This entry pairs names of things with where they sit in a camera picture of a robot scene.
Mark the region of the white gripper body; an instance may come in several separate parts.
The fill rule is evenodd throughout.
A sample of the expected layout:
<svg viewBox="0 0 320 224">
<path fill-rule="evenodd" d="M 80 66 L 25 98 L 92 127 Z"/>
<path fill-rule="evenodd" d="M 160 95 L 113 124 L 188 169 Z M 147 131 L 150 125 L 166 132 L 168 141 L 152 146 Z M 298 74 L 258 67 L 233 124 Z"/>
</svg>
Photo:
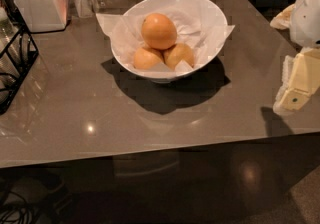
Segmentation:
<svg viewBox="0 0 320 224">
<path fill-rule="evenodd" d="M 290 39 L 301 47 L 320 47 L 320 0 L 296 0 L 290 16 Z"/>
</svg>

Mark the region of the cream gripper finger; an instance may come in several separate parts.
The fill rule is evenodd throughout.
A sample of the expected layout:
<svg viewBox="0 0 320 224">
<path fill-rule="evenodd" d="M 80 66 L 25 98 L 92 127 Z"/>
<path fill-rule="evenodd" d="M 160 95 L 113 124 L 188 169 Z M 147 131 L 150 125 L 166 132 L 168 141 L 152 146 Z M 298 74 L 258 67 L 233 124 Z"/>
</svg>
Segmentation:
<svg viewBox="0 0 320 224">
<path fill-rule="evenodd" d="M 285 30 L 289 28 L 291 13 L 295 5 L 291 4 L 277 14 L 270 22 L 270 26 L 275 29 Z"/>
<path fill-rule="evenodd" d="M 300 110 L 320 88 L 320 50 L 303 48 L 295 57 L 286 56 L 282 67 L 282 86 L 273 111 L 285 116 Z"/>
</svg>

